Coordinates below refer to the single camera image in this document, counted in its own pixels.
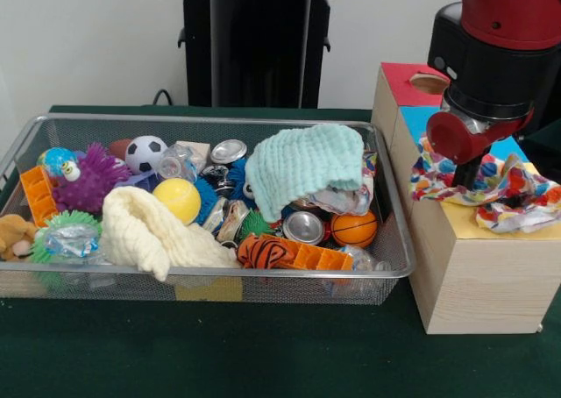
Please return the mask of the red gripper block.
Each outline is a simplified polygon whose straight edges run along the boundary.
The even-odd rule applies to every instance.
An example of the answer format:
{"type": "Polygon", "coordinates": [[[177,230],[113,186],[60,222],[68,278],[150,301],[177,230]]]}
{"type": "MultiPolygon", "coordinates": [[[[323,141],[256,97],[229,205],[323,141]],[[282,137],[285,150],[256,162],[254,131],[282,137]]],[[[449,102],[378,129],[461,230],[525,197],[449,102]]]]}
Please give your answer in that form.
{"type": "Polygon", "coordinates": [[[448,111],[432,115],[427,123],[427,137],[432,149],[457,164],[452,187],[471,188],[486,151],[496,141],[503,140],[524,128],[532,119],[500,119],[496,123],[472,118],[463,119],[448,111]]]}

